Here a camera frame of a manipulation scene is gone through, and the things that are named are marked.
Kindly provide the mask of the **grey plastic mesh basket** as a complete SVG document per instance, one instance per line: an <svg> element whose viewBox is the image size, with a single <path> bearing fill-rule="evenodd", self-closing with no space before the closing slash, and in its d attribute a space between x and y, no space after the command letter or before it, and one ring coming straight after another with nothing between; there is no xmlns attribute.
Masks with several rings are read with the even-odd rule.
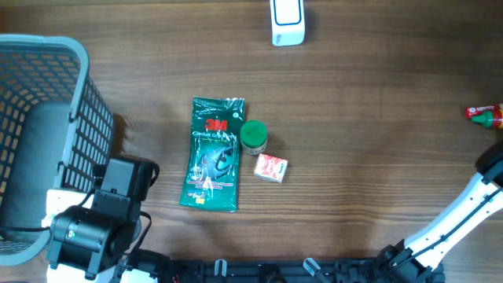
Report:
<svg viewBox="0 0 503 283"><path fill-rule="evenodd" d="M2 266L26 263L47 246L48 191L89 191L94 165L109 160L114 130L81 43L1 36Z"/></svg>

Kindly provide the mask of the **yellow bottle green cap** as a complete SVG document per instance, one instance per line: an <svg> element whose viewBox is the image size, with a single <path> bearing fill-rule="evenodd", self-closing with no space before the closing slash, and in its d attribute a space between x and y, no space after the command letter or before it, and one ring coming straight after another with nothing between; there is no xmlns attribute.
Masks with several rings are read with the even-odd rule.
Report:
<svg viewBox="0 0 503 283"><path fill-rule="evenodd" d="M501 129L502 128L502 110L491 110L484 111L477 116L473 116L471 118L473 123L477 123L485 128L494 128Z"/></svg>

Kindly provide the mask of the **green lid small jar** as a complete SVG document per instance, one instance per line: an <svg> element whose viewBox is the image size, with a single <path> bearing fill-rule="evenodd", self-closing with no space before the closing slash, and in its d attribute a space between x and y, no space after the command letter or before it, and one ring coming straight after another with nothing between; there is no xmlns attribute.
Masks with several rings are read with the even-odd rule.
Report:
<svg viewBox="0 0 503 283"><path fill-rule="evenodd" d="M268 130L258 120L249 120L240 129L240 142L243 152L248 155L259 155L267 146Z"/></svg>

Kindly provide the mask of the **white barcode scanner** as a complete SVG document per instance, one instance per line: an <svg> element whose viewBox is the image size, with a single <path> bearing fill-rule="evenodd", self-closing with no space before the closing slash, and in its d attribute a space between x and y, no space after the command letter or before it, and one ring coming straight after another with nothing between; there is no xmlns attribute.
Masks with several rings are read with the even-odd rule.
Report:
<svg viewBox="0 0 503 283"><path fill-rule="evenodd" d="M270 18L274 46L303 43L306 33L303 0L270 0Z"/></svg>

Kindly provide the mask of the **red white small box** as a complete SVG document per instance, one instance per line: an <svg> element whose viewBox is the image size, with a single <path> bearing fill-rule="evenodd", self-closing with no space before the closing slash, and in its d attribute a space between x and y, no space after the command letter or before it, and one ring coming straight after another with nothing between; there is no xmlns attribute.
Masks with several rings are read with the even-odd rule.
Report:
<svg viewBox="0 0 503 283"><path fill-rule="evenodd" d="M288 167L288 161L260 153L254 169L254 175L271 182L282 183Z"/></svg>

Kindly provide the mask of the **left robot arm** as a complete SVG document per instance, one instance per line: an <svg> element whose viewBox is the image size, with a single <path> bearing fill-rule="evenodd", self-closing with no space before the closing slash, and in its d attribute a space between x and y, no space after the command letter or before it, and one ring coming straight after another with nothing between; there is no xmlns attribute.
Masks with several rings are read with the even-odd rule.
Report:
<svg viewBox="0 0 503 283"><path fill-rule="evenodd" d="M141 203L157 163L120 157L93 168L93 188L50 226L48 282L118 282L123 256L141 230Z"/></svg>

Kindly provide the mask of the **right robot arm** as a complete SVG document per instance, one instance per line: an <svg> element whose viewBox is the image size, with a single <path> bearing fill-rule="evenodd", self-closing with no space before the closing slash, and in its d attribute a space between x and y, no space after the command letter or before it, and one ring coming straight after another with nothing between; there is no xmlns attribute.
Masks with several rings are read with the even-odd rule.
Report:
<svg viewBox="0 0 503 283"><path fill-rule="evenodd" d="M482 221L502 209L502 143L475 162L461 194L419 232L388 246L374 261L374 282L444 282L441 262Z"/></svg>

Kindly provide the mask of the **green 3M gloves packet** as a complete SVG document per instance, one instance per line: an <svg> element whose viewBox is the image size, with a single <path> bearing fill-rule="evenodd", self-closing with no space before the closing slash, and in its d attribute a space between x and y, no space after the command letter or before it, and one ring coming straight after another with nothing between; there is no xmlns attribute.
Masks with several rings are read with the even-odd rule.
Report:
<svg viewBox="0 0 503 283"><path fill-rule="evenodd" d="M243 98L193 99L189 162L179 201L207 211L236 211Z"/></svg>

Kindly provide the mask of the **red Nescafe stick sachet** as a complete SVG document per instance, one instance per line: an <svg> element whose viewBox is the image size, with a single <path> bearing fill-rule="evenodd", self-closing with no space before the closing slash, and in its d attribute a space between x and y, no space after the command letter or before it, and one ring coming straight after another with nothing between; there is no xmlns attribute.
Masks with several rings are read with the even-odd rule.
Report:
<svg viewBox="0 0 503 283"><path fill-rule="evenodd" d="M478 116L485 111L494 111L497 109L502 109L502 103L493 104L493 105L486 105L486 106L479 106L479 107L467 107L465 109L465 117L467 119L471 119L473 116Z"/></svg>

